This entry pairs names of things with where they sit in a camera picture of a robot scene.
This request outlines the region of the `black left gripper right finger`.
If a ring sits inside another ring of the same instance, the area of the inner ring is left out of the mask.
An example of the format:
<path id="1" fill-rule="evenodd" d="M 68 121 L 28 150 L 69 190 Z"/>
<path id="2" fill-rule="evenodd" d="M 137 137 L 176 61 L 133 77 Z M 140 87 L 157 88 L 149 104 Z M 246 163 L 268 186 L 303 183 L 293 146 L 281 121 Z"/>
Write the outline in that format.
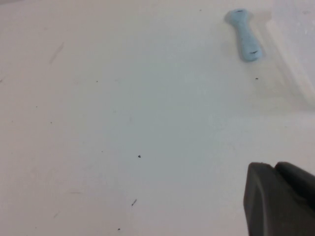
<path id="1" fill-rule="evenodd" d="M 288 162 L 278 162 L 275 169 L 297 195 L 304 198 L 309 205 L 315 204 L 314 175 Z"/>

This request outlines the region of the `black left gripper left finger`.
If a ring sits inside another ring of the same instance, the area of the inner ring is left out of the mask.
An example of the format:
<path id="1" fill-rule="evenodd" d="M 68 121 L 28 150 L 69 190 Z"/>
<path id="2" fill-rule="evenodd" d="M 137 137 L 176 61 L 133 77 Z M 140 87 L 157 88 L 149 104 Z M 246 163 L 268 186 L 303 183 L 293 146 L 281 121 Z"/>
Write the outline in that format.
<path id="1" fill-rule="evenodd" d="M 275 166 L 248 166 L 244 211 L 251 236 L 313 236 L 315 205 L 294 192 Z"/>

